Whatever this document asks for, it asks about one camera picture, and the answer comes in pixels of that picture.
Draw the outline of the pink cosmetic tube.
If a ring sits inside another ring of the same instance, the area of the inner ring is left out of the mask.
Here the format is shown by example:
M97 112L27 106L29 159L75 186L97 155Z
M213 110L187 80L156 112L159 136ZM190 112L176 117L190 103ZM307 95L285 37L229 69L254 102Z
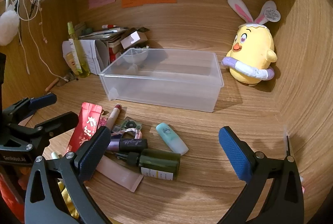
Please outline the pink cosmetic tube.
M131 171L106 156L85 156L78 162L78 180L88 181L95 171L106 176L120 186L135 192L143 175Z

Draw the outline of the red tea packet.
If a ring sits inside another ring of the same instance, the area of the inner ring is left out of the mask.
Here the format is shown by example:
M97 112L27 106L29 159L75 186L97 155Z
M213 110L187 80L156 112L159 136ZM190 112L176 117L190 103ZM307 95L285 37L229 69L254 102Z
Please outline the red tea packet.
M81 105L78 115L79 122L68 142L66 152L76 152L84 142L91 139L99 126L102 110L102 106L88 102Z

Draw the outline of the purple black lipstick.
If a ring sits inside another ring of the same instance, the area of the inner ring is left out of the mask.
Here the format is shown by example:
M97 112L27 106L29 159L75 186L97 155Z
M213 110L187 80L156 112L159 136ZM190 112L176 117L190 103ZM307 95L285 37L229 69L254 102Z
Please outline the purple black lipstick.
M148 148L146 139L121 138L111 139L107 151L113 152L141 152Z

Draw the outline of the beige red-capped stick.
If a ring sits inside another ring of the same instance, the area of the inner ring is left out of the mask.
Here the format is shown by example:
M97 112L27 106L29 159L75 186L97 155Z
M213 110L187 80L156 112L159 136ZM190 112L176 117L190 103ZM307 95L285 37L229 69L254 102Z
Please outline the beige red-capped stick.
M115 122L116 122L117 118L119 117L121 110L122 110L122 106L119 103L117 103L115 105L115 107L113 108L109 118L106 121L106 127L109 130L113 129L113 126L115 125Z

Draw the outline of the dark green dropper bottle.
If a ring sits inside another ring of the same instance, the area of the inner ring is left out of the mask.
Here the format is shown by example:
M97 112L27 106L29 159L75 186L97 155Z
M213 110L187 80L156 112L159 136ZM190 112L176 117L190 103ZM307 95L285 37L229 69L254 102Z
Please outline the dark green dropper bottle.
M137 167L146 177L175 181L178 177L181 154L156 149L142 152L115 153L127 165Z

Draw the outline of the mint green small tube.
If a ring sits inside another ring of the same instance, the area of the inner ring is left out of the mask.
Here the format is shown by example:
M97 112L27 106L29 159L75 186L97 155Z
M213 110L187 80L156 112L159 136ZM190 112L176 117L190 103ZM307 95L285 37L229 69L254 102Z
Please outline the mint green small tube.
M156 126L156 131L174 153L184 155L188 152L189 148L186 146L180 136L166 123L158 124Z

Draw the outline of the pink hair clip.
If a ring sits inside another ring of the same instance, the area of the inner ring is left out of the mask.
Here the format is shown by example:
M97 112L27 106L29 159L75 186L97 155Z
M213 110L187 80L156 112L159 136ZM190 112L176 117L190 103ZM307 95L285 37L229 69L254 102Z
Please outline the pink hair clip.
M101 126L105 126L107 124L107 118L106 117L101 117L99 119L99 124L98 124L98 127L101 127Z

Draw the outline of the white paper box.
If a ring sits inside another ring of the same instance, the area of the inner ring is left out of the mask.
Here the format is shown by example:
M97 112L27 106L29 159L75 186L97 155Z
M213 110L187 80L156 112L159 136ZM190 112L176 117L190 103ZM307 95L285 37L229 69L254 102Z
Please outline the white paper box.
M109 65L108 47L100 40L80 40L92 74L99 75Z

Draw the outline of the white fluffy pompom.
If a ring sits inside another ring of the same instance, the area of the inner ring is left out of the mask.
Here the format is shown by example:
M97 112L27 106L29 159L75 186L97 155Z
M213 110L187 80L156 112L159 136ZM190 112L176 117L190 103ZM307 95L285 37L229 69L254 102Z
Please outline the white fluffy pompom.
M0 18L0 44L8 45L14 39L19 30L20 18L15 7L10 5Z

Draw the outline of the glass bowl with trinkets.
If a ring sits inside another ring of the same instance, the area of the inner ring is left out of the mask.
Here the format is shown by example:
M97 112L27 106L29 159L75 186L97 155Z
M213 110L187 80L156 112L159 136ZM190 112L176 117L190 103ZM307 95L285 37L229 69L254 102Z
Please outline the glass bowl with trinkets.
M122 56L127 63L140 65L148 57L149 51L148 48L130 48Z

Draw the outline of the stack of books papers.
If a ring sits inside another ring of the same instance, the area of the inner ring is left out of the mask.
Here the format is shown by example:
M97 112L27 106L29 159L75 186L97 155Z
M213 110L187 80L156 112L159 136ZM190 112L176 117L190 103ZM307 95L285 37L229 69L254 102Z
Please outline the stack of books papers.
M115 27L102 31L92 32L88 35L82 35L80 40L99 40L108 48L109 62L112 63L123 52L121 40L123 35L128 31L127 27Z

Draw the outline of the red white marker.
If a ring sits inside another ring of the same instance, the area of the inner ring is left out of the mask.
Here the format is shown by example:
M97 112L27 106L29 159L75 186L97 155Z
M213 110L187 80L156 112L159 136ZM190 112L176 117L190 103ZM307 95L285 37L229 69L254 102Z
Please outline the red white marker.
M106 24L106 25L103 25L102 28L103 29L112 29L112 28L117 28L118 26L117 25L109 25L109 24Z

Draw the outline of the small pink white box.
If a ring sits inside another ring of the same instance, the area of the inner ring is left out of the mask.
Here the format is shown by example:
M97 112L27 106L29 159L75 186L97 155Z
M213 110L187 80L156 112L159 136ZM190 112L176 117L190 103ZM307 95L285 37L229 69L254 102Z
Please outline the small pink white box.
M134 47L137 44L141 44L148 41L146 34L144 32L135 31L129 36L121 40L121 45L123 49L128 49Z

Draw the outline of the clear plastic storage bin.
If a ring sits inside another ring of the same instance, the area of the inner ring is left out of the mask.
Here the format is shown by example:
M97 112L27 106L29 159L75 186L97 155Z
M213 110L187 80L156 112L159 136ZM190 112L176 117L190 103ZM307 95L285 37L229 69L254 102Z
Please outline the clear plastic storage bin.
M149 50L140 65L121 55L99 74L108 99L213 112L224 86L215 53Z

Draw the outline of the yellow chick plush toy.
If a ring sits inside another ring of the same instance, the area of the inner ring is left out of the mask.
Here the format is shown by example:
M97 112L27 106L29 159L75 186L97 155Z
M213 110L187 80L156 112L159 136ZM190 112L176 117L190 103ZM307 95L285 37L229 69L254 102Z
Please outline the yellow chick plush toy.
M256 85L271 80L275 72L270 64L277 61L277 54L273 37L265 24L281 19L276 4L272 0L266 1L254 19L242 0L227 2L245 23L238 27L231 49L221 61L222 66L243 84Z

